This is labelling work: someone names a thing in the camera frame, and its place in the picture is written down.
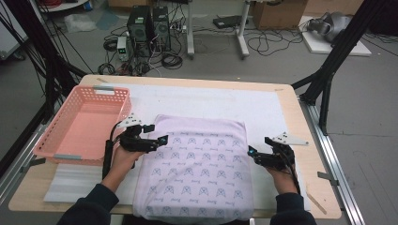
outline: floor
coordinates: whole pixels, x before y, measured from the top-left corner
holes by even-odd
[[[95,22],[103,19],[107,13],[103,9],[68,11],[72,12],[86,13]],[[54,14],[55,19],[63,16],[62,13]],[[212,27],[213,18],[215,16],[202,17],[194,19],[193,23]],[[96,72],[105,59],[103,38],[126,21],[117,18],[114,24],[108,24],[109,27],[103,30],[67,34],[67,37]],[[289,33],[283,33],[283,36],[292,38]],[[251,55],[241,60],[234,36],[204,32],[195,33],[194,37],[196,54],[193,60],[182,53],[182,68],[169,70],[159,67],[159,72],[151,70],[146,76],[291,84],[317,71],[327,57],[325,54],[309,53],[304,42],[301,42],[292,43],[287,50],[271,56],[262,56],[250,50]],[[394,178],[396,174],[393,169],[398,158],[398,43],[365,38],[389,52],[363,39],[362,43],[373,54],[370,57],[346,58],[333,80],[328,132],[365,223],[398,224],[398,181]],[[270,48],[285,46],[286,42],[270,42]],[[71,47],[66,47],[66,51],[74,66],[88,71]],[[304,91],[305,87],[300,88],[297,94]],[[44,97],[28,60],[1,62],[0,93],[0,103],[4,106],[0,112],[2,158],[42,105]],[[9,197],[0,202],[2,224],[55,224],[61,216],[56,213],[11,212],[7,207],[8,201]],[[256,224],[260,225],[268,222],[268,219],[256,220]],[[318,220],[317,223],[347,224],[344,217]]]

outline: plastic basket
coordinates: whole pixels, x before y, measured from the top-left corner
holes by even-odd
[[[130,110],[127,88],[75,86],[33,153],[57,163],[102,165],[112,127]]]

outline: person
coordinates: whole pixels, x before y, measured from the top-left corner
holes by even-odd
[[[129,152],[121,146],[116,148],[113,164],[105,178],[85,197],[79,199],[59,219],[57,225],[109,225],[111,210],[119,199],[115,193],[131,169],[133,163],[143,153]],[[272,175],[279,193],[276,197],[277,212],[270,225],[313,225],[316,224],[311,213],[304,210],[303,198],[298,194],[292,177],[287,172],[267,169]]]

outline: brown box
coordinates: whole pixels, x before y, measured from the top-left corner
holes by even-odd
[[[284,0],[277,6],[256,3],[253,12],[254,25],[264,29],[297,29],[308,0]]]
[[[321,16],[325,12],[340,11],[354,15],[362,2],[363,0],[309,0],[304,14]]]
[[[151,0],[108,0],[112,8],[132,8],[132,6],[151,6]]]

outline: black sleeve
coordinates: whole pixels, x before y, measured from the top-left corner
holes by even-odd
[[[119,202],[107,187],[97,184],[85,198],[79,199],[58,221],[57,225],[109,225],[111,210]]]
[[[304,210],[304,200],[296,193],[286,193],[276,197],[276,215],[270,225],[316,225],[313,215]]]

